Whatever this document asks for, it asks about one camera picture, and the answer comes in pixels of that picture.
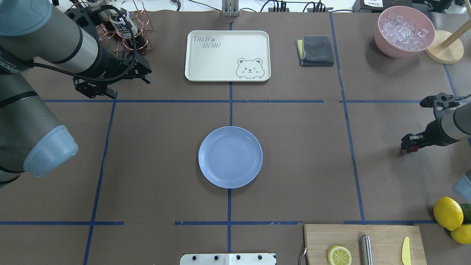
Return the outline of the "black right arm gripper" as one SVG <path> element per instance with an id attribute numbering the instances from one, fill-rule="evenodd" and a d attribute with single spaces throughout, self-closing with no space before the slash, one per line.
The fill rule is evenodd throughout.
<path id="1" fill-rule="evenodd" d="M 453 107 L 460 106 L 453 95 L 439 93 L 435 96 L 427 96 L 420 101 L 419 105 L 423 108 L 433 108 L 435 119 L 426 126 L 425 131 L 419 134 L 405 135 L 401 139 L 402 150 L 409 152 L 408 149 L 411 146 L 419 146 L 421 149 L 433 145 L 447 146 L 459 141 L 446 134 L 441 123 L 446 114 L 454 114 Z"/>

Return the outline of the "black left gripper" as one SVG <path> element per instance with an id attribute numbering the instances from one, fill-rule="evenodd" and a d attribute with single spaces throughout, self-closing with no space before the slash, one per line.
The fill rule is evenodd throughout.
<path id="1" fill-rule="evenodd" d="M 98 81 L 91 81 L 91 77 L 88 80 L 74 77 L 73 82 L 76 91 L 90 99 L 94 99 L 97 96 L 115 99 L 115 92 L 108 87 L 115 82 L 123 79 L 140 79 L 146 84 L 151 84 L 148 78 L 152 69 L 146 59 L 119 59 L 118 61 L 118 65 L 107 65 L 106 70 L 99 77 L 96 77 Z"/>

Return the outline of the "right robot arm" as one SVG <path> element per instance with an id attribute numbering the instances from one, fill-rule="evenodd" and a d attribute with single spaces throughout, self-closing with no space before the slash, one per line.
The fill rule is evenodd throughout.
<path id="1" fill-rule="evenodd" d="M 314 186 L 325 197 L 352 198 L 345 186 L 354 171 L 370 174 L 367 191 L 385 194 L 403 183 L 413 194 L 431 185 L 440 166 L 464 167 L 470 151 L 460 144 L 470 138 L 470 104 L 448 109 L 450 96 L 433 96 L 436 118 L 418 134 L 399 135 L 420 124 L 425 112 L 409 103 L 301 103 L 233 102 L 232 126 L 220 126 L 220 103 L 124 103 L 121 147 L 129 151 L 135 167 L 144 166 L 159 179 L 185 177 L 178 173 L 195 155 L 199 175 L 228 189 L 260 179 L 276 191 L 297 183 Z"/>

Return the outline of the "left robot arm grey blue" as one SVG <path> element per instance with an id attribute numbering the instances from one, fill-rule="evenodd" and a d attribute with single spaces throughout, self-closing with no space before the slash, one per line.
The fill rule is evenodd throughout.
<path id="1" fill-rule="evenodd" d="M 45 176 L 78 145 L 37 88 L 71 88 L 94 99 L 116 97 L 120 80 L 147 82 L 140 29 L 109 0 L 1 1 L 1 186 L 23 173 Z"/>

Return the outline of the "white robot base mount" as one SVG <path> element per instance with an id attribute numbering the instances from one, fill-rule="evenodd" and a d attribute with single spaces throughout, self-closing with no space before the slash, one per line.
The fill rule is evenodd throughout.
<path id="1" fill-rule="evenodd" d="M 272 253 L 212 253 L 185 254 L 180 265 L 276 265 L 276 254 Z"/>

